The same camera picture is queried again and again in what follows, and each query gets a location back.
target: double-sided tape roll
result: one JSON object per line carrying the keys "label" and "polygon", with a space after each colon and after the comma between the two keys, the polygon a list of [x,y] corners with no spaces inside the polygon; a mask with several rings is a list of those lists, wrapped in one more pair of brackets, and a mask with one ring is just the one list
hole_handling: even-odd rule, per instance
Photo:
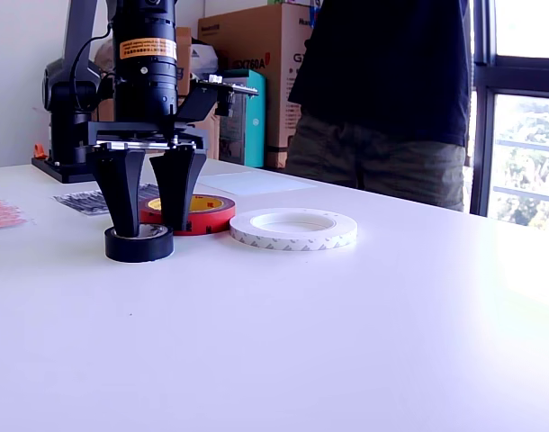
{"label": "double-sided tape roll", "polygon": [[[163,223],[160,199],[147,200],[140,206],[142,223]],[[236,214],[235,202],[219,196],[193,195],[186,231],[176,231],[176,236],[203,236],[228,231],[230,220]]]}
{"label": "double-sided tape roll", "polygon": [[356,242],[358,225],[333,211],[273,209],[250,211],[230,221],[230,235],[240,243],[272,250],[310,252]]}

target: person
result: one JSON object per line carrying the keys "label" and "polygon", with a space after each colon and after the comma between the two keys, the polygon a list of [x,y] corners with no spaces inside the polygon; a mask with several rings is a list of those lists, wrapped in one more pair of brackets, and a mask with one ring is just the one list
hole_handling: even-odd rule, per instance
{"label": "person", "polygon": [[468,0],[326,0],[286,173],[463,211]]}

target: olive pants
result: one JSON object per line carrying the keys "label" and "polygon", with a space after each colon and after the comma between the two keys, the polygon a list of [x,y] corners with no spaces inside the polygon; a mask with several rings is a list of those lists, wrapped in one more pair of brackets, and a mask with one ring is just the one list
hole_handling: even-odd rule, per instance
{"label": "olive pants", "polygon": [[405,141],[302,111],[286,174],[464,211],[463,147]]}

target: white wall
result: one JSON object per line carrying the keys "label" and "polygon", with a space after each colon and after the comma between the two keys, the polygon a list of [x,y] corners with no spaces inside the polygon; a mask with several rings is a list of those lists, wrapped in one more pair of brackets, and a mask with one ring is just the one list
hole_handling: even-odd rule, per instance
{"label": "white wall", "polygon": [[[50,115],[41,101],[44,68],[62,54],[68,0],[0,1],[0,167],[30,163],[36,142],[48,146]],[[177,25],[196,32],[204,0],[179,0]],[[99,0],[94,33],[104,34]],[[99,43],[92,47],[92,55]]]}
{"label": "white wall", "polygon": [[267,0],[206,0],[204,16],[226,14],[266,4]]}

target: black tape roll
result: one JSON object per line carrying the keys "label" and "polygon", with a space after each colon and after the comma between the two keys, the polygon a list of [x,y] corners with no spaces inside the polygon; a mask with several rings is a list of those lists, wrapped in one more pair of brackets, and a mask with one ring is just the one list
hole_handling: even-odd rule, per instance
{"label": "black tape roll", "polygon": [[170,257],[175,251],[173,232],[162,225],[140,225],[136,238],[116,235],[114,228],[104,233],[106,255],[120,263],[148,263]]}

